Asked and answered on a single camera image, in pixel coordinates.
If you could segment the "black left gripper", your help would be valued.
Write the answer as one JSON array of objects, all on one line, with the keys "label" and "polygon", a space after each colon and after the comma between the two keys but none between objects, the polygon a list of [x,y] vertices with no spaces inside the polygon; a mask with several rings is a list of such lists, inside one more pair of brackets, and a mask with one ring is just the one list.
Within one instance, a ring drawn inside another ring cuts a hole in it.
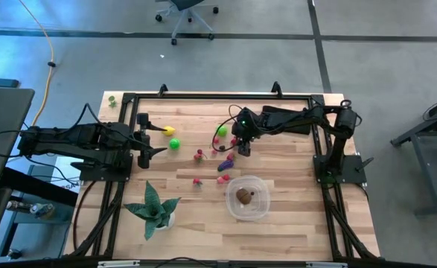
[{"label": "black left gripper", "polygon": [[140,156],[138,157],[138,166],[140,168],[149,168],[150,159],[153,158],[157,153],[165,151],[166,147],[151,148],[150,137],[147,134],[147,130],[152,131],[165,131],[161,127],[153,125],[149,120],[149,115],[147,113],[138,113],[136,116],[137,125],[139,125],[139,130],[133,133],[133,138],[138,145],[136,146],[140,151]]}]

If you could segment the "green artificial succulent plant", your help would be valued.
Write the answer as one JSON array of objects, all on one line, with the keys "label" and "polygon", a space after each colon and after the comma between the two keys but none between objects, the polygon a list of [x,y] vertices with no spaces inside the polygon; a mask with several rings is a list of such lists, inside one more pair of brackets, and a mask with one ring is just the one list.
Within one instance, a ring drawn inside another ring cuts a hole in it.
[{"label": "green artificial succulent plant", "polygon": [[172,214],[180,200],[178,197],[162,202],[156,189],[146,181],[144,202],[128,203],[124,207],[144,221],[144,239],[149,240],[157,229],[170,226]]}]

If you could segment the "black folded cloth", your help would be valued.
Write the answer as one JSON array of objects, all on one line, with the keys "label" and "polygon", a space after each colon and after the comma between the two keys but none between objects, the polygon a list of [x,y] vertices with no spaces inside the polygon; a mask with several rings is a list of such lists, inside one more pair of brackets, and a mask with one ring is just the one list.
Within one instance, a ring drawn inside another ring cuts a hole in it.
[{"label": "black folded cloth", "polygon": [[296,133],[308,135],[310,133],[310,125],[298,125],[295,121],[296,116],[304,114],[303,111],[294,111],[290,109],[281,109],[274,106],[263,106],[261,115],[262,127],[270,134],[277,135],[279,133]]}]

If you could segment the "white plant pot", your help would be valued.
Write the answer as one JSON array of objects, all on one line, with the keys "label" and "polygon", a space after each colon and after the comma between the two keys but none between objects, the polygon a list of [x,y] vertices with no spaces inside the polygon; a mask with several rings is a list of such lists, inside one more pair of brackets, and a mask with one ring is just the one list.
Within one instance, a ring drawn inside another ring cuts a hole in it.
[{"label": "white plant pot", "polygon": [[175,213],[172,212],[167,218],[165,218],[157,227],[155,227],[156,231],[163,231],[170,229],[175,222]]}]

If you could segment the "black aluminium table frame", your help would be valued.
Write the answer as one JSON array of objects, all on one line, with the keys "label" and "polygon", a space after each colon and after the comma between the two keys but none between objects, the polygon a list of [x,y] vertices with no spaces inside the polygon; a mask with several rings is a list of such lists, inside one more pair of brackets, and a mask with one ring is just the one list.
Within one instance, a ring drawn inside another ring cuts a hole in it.
[{"label": "black aluminium table frame", "polygon": [[[109,259],[213,261],[230,263],[254,261],[364,261],[378,255],[368,200],[354,183],[322,184],[316,181],[313,157],[325,155],[334,136],[314,124],[308,135],[281,133],[262,135],[250,143],[251,154],[242,156],[230,141],[232,125],[239,111],[247,107],[255,114],[263,106],[301,111],[316,105],[339,106],[342,95],[295,94],[277,98],[274,93],[128,92],[125,102],[109,107],[103,96],[99,117],[105,122],[123,122],[134,132],[136,116],[147,113],[152,124],[176,129],[181,141],[178,150],[169,147],[170,138],[150,134],[157,153],[148,169],[133,165],[126,182],[87,182],[80,189],[74,222],[69,229],[65,253],[105,255]],[[226,125],[225,137],[217,128]],[[220,142],[214,144],[214,138]],[[198,149],[207,156],[194,160]],[[235,155],[234,167],[219,172],[217,167]],[[217,183],[225,174],[229,181]],[[269,188],[271,203],[267,214],[256,221],[234,218],[226,206],[226,188],[232,179],[251,175]],[[193,179],[202,182],[193,185]],[[143,203],[148,181],[160,200],[181,200],[174,225],[155,231],[144,239],[144,221],[124,204]]]}]

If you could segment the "brown toy kiwi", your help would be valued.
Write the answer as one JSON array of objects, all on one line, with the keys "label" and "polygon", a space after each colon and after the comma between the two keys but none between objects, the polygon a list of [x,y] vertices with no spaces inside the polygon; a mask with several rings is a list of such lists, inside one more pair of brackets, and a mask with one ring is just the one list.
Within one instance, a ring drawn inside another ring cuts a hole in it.
[{"label": "brown toy kiwi", "polygon": [[251,203],[252,196],[250,195],[250,192],[245,188],[240,188],[235,195],[241,204],[248,205]]}]

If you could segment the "white printed paper sheet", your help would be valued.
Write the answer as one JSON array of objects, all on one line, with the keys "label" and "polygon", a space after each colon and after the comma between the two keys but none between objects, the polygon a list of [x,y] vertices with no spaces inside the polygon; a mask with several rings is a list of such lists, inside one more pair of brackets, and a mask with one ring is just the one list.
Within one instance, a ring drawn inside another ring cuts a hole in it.
[{"label": "white printed paper sheet", "polygon": [[82,160],[67,156],[58,156],[54,164],[56,169],[54,169],[52,174],[51,182],[78,194],[82,186],[80,171],[71,166],[72,162],[82,162]]}]

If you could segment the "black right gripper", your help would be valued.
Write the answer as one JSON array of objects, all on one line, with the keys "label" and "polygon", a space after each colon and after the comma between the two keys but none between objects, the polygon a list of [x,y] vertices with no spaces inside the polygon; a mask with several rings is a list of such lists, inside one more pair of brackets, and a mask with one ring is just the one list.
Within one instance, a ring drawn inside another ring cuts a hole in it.
[{"label": "black right gripper", "polygon": [[[261,119],[262,117],[255,114],[251,109],[247,107],[243,108],[237,114],[235,122],[232,125],[232,134],[242,141],[251,141],[255,138],[260,138],[263,135]],[[249,156],[251,152],[250,143],[246,142],[244,144],[242,141],[238,142],[238,153],[242,156]]]}]

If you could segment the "metal cylinder parts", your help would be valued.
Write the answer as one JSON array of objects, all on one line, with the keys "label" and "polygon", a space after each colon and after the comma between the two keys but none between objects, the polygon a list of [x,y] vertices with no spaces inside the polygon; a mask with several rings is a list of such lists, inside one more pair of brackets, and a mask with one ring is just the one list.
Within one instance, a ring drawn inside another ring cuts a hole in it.
[{"label": "metal cylinder parts", "polygon": [[6,209],[8,211],[14,211],[24,214],[31,214],[36,219],[48,219],[54,215],[55,207],[52,203],[24,203],[19,202],[15,200],[10,200],[7,205]]}]

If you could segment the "office chair base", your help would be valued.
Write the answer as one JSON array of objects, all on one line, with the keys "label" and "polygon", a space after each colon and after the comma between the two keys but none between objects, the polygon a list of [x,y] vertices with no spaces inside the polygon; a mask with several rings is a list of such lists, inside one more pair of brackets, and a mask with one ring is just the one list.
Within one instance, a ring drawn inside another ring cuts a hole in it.
[{"label": "office chair base", "polygon": [[163,18],[171,15],[172,13],[178,13],[179,19],[171,34],[171,45],[177,45],[176,35],[180,29],[182,22],[187,19],[189,23],[193,21],[199,22],[204,28],[209,30],[207,38],[214,40],[214,29],[206,23],[206,21],[195,11],[194,7],[201,4],[205,0],[155,0],[155,2],[168,2],[169,6],[166,9],[156,11],[155,20],[162,22]]}]

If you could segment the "clear plastic tupperware container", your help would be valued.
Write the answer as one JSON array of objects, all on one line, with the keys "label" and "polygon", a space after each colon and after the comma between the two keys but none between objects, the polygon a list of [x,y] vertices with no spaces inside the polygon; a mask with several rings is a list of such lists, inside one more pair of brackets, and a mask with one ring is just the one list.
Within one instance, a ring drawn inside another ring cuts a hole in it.
[{"label": "clear plastic tupperware container", "polygon": [[[236,192],[245,188],[249,192],[255,192],[251,203],[241,204]],[[269,211],[271,197],[269,188],[264,180],[259,177],[245,175],[232,179],[226,188],[226,206],[229,213],[238,220],[256,221],[264,217]]]}]

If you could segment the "silver edge bracket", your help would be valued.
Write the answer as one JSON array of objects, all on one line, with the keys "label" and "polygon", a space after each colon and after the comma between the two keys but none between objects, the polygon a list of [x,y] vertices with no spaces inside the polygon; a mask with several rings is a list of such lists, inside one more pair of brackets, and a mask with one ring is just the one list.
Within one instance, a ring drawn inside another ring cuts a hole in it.
[{"label": "silver edge bracket", "polygon": [[321,261],[309,261],[306,263],[306,268],[348,268],[347,263],[339,262],[321,262]]},{"label": "silver edge bracket", "polygon": [[97,268],[138,268],[139,260],[99,261]]}]

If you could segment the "black desk frame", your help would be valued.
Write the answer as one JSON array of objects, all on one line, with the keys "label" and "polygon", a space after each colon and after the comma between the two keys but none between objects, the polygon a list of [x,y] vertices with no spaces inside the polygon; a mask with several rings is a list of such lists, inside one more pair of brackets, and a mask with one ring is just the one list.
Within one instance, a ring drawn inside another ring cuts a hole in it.
[{"label": "black desk frame", "polygon": [[41,201],[57,205],[56,211],[68,216],[72,214],[78,197],[75,192],[8,167],[0,172],[0,188],[11,188],[13,192],[19,191],[27,196],[35,196]]}]

